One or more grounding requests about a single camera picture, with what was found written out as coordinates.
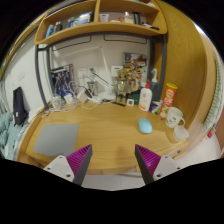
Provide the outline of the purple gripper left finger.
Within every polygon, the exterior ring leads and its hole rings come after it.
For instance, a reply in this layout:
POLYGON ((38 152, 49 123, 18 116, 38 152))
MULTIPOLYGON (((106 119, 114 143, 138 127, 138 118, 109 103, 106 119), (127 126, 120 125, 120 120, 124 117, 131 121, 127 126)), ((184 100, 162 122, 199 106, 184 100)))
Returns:
POLYGON ((81 186, 92 154, 92 145, 87 145, 68 156, 57 156, 44 170, 81 186))

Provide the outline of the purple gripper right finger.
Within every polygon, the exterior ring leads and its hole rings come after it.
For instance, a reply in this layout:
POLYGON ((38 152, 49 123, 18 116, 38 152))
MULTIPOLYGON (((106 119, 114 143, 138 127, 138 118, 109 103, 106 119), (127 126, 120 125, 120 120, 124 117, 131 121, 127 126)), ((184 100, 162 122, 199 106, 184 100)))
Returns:
POLYGON ((135 157, 145 184, 150 184, 181 169, 181 166, 169 155, 159 156, 138 144, 135 145, 135 157))

